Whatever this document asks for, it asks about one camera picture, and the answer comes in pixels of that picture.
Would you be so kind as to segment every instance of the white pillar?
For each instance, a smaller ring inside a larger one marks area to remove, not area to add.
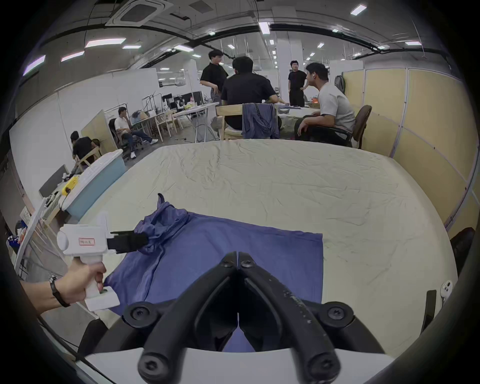
[[[275,21],[282,22],[282,17],[296,17],[294,7],[272,7]],[[296,60],[299,63],[299,70],[303,71],[303,48],[298,32],[277,32],[276,33],[276,61],[278,62],[278,75],[280,78],[280,97],[287,103],[288,97],[288,75],[290,74],[290,62]]]

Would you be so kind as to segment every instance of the human arm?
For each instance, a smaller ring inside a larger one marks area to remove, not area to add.
[[[93,278],[97,282],[98,291],[103,289],[103,274],[106,271],[103,263],[83,264],[74,258],[65,276],[55,281],[55,287],[67,304],[82,301],[86,297],[85,288]],[[20,283],[38,314],[61,307],[52,294],[50,282]]]

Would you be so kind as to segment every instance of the white wall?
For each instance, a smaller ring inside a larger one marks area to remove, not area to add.
[[[81,133],[101,110],[127,103],[141,109],[142,98],[158,93],[155,68],[107,73],[70,85],[28,110],[10,129],[12,155],[27,196],[37,209],[39,189],[63,164],[71,170],[70,134]]]

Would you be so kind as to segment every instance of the standing man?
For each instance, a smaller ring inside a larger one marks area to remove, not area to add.
[[[210,59],[210,64],[204,68],[200,84],[212,88],[210,91],[212,101],[221,103],[223,83],[228,77],[228,73],[220,65],[223,59],[223,52],[219,49],[214,49],[208,52],[208,58]]]
[[[290,96],[290,105],[292,106],[305,106],[305,100],[303,99],[303,90],[308,86],[305,83],[307,74],[304,71],[299,71],[299,62],[292,60],[290,62],[293,72],[288,75],[288,94]]]

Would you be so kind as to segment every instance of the person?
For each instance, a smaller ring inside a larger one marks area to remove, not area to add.
[[[220,65],[223,59],[223,52],[219,49],[214,49],[208,52],[208,58],[210,59],[210,64],[204,68],[200,77],[200,84],[212,88],[210,90],[212,102],[220,103],[223,83],[228,77],[228,73]]]
[[[90,137],[80,137],[77,131],[73,131],[70,135],[70,140],[72,141],[72,157],[75,160],[75,157],[78,156],[78,159],[83,159],[88,152],[96,147],[96,144],[90,139]],[[92,164],[95,161],[93,155],[86,159],[89,164]]]
[[[142,131],[132,131],[132,124],[127,116],[127,109],[125,107],[119,108],[119,116],[115,119],[115,130],[122,139],[128,141],[130,146],[130,158],[135,159],[135,148],[133,146],[133,135],[140,137],[142,140],[147,140],[150,145],[155,144],[158,139],[152,139]]]
[[[308,86],[305,79],[307,74],[299,71],[299,62],[292,60],[290,67],[293,71],[288,75],[288,95],[290,97],[290,105],[304,107],[305,99],[303,98],[303,90]]]
[[[21,281],[20,284],[36,312],[41,314],[62,306],[61,302],[53,295],[52,285],[60,293],[64,304],[68,306],[85,299],[85,288],[93,278],[97,282],[98,291],[101,292],[103,290],[103,274],[106,271],[103,263],[83,264],[78,257],[74,257],[64,277],[58,280],[52,279],[52,283],[50,281],[42,283]]]
[[[328,82],[328,71],[323,64],[307,65],[307,81],[318,89],[320,110],[299,119],[295,124],[295,139],[344,145],[347,135],[325,127],[336,125],[353,133],[355,112],[347,97],[332,83]]]
[[[237,57],[232,62],[235,75],[223,84],[222,105],[245,103],[278,103],[278,96],[270,81],[253,73],[253,61],[247,56]],[[242,129],[242,116],[225,116],[225,122],[233,129]]]

